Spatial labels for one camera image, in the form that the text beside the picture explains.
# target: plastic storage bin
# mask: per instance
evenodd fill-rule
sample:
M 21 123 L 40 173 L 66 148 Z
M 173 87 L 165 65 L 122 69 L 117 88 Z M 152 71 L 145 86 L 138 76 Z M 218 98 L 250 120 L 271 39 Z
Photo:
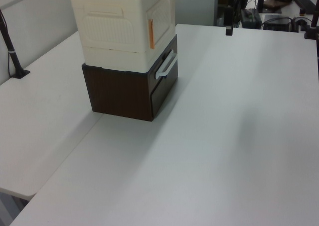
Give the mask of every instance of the plastic storage bin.
M 146 73 L 175 37 L 174 0 L 71 0 L 85 63 Z

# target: white table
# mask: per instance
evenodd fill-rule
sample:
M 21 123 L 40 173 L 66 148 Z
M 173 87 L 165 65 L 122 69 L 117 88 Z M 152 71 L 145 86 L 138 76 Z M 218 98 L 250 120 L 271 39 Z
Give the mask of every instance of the white table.
M 318 224 L 316 43 L 176 31 L 179 79 L 157 118 L 103 115 L 12 226 Z
M 0 86 L 0 192 L 30 200 L 101 117 L 77 33 Z

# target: dark wooden drawer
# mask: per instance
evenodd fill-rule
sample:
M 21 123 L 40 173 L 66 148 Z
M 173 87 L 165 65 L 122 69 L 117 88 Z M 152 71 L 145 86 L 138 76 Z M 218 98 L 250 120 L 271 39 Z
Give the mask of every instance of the dark wooden drawer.
M 147 73 L 121 72 L 82 65 L 92 110 L 152 121 L 177 79 L 177 61 L 168 63 L 170 71 L 165 77 L 156 78 L 163 62 L 170 53 L 177 53 L 177 37 Z

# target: white handle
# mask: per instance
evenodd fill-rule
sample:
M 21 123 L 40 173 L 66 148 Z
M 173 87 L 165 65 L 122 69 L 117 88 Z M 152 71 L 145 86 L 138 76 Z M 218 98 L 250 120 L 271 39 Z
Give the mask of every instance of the white handle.
M 177 58 L 178 58 L 177 53 L 174 53 L 174 51 L 172 50 L 169 53 L 169 55 L 167 56 L 167 58 L 165 59 L 165 61 L 162 63 L 162 65 L 160 66 L 158 71 L 156 72 L 155 78 L 158 79 L 160 77 L 167 76 L 169 74 L 169 72 L 171 71 L 172 67 L 174 66 L 174 64 L 176 63 Z M 171 59 L 173 59 L 173 61 L 170 63 L 169 67 L 164 71 L 164 69 L 167 67 L 168 63 L 171 61 Z

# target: white wall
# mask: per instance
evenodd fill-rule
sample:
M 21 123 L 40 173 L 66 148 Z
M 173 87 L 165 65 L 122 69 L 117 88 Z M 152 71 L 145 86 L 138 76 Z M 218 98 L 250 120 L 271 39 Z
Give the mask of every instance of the white wall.
M 23 0 L 2 12 L 22 67 L 77 30 L 70 0 Z M 0 35 L 0 84 L 7 79 L 7 48 Z
M 175 0 L 176 24 L 215 25 L 218 0 Z

